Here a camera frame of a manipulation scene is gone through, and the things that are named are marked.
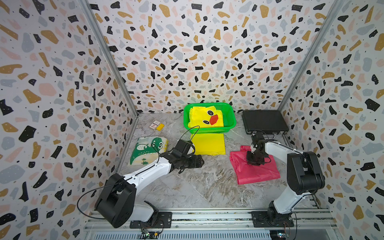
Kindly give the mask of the pink raincoat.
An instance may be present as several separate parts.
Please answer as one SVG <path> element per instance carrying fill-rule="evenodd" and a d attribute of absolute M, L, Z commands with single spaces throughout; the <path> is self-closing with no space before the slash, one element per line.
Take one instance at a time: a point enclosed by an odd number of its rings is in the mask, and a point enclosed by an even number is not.
<path fill-rule="evenodd" d="M 272 155 L 265 158 L 267 162 L 264 165 L 249 165 L 246 156 L 250 150 L 250 146 L 241 146 L 240 151 L 230 152 L 230 162 L 237 176 L 238 185 L 261 183 L 281 177 Z"/>

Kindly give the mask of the plain yellow raincoat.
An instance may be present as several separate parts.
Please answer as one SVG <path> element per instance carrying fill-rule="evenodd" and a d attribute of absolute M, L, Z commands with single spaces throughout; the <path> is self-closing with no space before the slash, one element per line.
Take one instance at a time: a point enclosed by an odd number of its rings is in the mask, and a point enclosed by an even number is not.
<path fill-rule="evenodd" d="M 196 134 L 191 141 L 196 149 L 196 155 L 226 155 L 224 134 Z"/>

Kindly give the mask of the green plastic basket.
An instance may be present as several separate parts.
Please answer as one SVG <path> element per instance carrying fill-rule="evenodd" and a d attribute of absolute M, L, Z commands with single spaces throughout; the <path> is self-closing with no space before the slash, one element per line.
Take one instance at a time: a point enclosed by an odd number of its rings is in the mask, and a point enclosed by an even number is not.
<path fill-rule="evenodd" d="M 183 123 L 184 127 L 186 129 L 190 129 L 188 127 L 188 122 L 189 122 L 189 111 L 192 107 L 210 107 L 214 106 L 217 110 L 221 110 L 223 113 L 224 117 L 224 127 L 222 128 L 200 128 L 199 130 L 197 129 L 192 129 L 191 132 L 195 133 L 198 131 L 199 134 L 202 133 L 226 133 L 229 130 L 233 129 L 236 126 L 236 117 L 233 111 L 232 106 L 230 106 L 227 103 L 198 103 L 198 104 L 189 104 L 185 107 L 184 109 L 184 118 L 183 118 Z"/>

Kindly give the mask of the yellow duck raincoat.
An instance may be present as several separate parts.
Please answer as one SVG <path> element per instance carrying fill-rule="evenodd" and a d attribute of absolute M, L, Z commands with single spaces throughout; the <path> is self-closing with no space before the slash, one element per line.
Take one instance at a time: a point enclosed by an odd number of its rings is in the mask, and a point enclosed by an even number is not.
<path fill-rule="evenodd" d="M 224 117 L 221 110 L 214 106 L 192 107 L 189 111 L 188 127 L 200 126 L 200 128 L 222 128 Z"/>

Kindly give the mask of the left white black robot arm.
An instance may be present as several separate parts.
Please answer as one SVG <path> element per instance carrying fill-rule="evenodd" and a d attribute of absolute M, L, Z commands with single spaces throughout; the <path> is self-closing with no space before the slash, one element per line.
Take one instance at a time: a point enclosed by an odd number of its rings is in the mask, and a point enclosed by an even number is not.
<path fill-rule="evenodd" d="M 127 221 L 139 222 L 142 227 L 154 227 L 159 221 L 159 209 L 148 201 L 136 203 L 140 191 L 160 177 L 179 170 L 202 168 L 204 160 L 200 155 L 180 156 L 169 152 L 142 169 L 121 176 L 112 175 L 96 201 L 95 209 L 114 228 L 119 228 Z"/>

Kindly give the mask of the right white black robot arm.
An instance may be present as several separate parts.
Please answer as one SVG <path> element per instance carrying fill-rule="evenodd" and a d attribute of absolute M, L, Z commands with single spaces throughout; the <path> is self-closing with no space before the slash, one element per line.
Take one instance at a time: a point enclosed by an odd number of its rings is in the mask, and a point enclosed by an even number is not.
<path fill-rule="evenodd" d="M 264 165 L 265 159 L 271 158 L 286 164 L 288 186 L 270 203 L 269 221 L 289 218 L 300 201 L 325 187 L 325 177 L 314 152 L 300 152 L 279 142 L 259 140 L 246 155 L 247 162 L 256 166 Z"/>

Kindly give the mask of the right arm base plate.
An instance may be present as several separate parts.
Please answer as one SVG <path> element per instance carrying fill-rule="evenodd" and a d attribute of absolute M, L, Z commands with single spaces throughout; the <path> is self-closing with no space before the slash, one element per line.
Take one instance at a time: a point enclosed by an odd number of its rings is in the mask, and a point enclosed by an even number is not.
<path fill-rule="evenodd" d="M 292 213 L 279 214 L 274 211 L 253 211 L 251 216 L 254 228 L 294 227 Z"/>

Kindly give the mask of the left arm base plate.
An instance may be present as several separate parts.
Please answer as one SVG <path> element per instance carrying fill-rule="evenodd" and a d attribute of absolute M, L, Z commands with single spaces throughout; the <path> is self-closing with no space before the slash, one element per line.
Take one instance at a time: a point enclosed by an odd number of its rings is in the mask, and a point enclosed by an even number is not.
<path fill-rule="evenodd" d="M 158 212 L 147 221 L 131 221 L 130 229 L 170 229 L 172 225 L 172 212 Z"/>

